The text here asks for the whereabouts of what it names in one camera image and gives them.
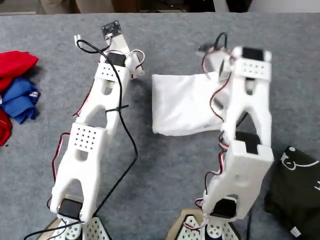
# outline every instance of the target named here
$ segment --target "black bag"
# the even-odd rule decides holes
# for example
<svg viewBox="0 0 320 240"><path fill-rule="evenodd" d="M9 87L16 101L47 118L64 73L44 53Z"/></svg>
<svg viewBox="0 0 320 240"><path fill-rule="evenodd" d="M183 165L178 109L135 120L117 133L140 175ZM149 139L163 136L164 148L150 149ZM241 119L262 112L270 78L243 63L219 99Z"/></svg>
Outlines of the black bag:
<svg viewBox="0 0 320 240"><path fill-rule="evenodd" d="M320 240L320 162L288 146L272 176L264 208L296 238Z"/></svg>

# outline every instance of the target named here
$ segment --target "blue cloth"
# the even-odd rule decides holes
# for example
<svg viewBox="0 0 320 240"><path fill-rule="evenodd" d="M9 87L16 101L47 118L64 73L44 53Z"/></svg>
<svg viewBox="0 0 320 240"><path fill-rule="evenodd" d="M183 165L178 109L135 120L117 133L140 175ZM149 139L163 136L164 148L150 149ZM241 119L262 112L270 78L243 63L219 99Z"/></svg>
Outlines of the blue cloth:
<svg viewBox="0 0 320 240"><path fill-rule="evenodd" d="M25 77L17 77L2 94L3 111L18 123L22 124L27 118L36 119L38 110L35 104L40 93Z"/></svg>

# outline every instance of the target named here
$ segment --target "gray table surface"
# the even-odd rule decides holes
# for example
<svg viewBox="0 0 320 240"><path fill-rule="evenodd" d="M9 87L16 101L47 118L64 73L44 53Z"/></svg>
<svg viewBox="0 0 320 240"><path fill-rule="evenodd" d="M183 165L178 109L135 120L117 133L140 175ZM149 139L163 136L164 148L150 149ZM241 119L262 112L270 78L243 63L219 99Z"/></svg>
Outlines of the gray table surface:
<svg viewBox="0 0 320 240"><path fill-rule="evenodd" d="M31 80L41 91L39 116L13 122L8 147L0 148L0 239L21 240L43 229L55 215L46 208L53 177L51 160L59 135L68 132L95 74L97 55L74 45L74 34L104 46L100 27L118 19L131 49L146 54L146 75L132 81L124 98L124 119L139 159L101 210L113 239L161 240L181 209L194 207L204 190L204 174L218 167L217 131L184 137L152 133L152 74L201 73L194 54L222 31L229 48L237 45L272 51L270 90L272 149L278 161L287 145L320 155L320 14L88 14L0 17L0 52L29 51L39 57ZM104 122L103 113L95 119ZM249 120L241 126L252 131ZM134 152L121 126L101 162L98 201L108 192ZM264 212L262 185L252 217L252 240L292 239ZM245 236L246 219L234 224Z"/></svg>

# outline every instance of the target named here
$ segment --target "black zip tie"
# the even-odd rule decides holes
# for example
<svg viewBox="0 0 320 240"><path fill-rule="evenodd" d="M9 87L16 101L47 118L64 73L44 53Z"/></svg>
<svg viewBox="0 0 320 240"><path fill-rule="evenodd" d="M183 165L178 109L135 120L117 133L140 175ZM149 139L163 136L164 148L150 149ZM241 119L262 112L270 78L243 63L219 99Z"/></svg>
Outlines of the black zip tie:
<svg viewBox="0 0 320 240"><path fill-rule="evenodd" d="M114 109L106 110L105 113L109 113L109 112L113 112L113 111L121 112L121 109L125 109L127 107L129 107L129 104L121 106L121 107L116 107Z"/></svg>

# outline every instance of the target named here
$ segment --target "white towel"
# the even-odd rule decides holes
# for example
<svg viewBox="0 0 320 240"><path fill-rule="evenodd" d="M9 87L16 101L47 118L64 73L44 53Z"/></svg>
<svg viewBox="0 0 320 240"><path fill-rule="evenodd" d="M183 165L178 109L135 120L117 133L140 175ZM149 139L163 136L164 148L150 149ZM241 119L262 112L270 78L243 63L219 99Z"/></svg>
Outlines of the white towel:
<svg viewBox="0 0 320 240"><path fill-rule="evenodd" d="M152 130L155 134L185 136L220 130L222 121L210 108L218 74L153 75Z"/></svg>

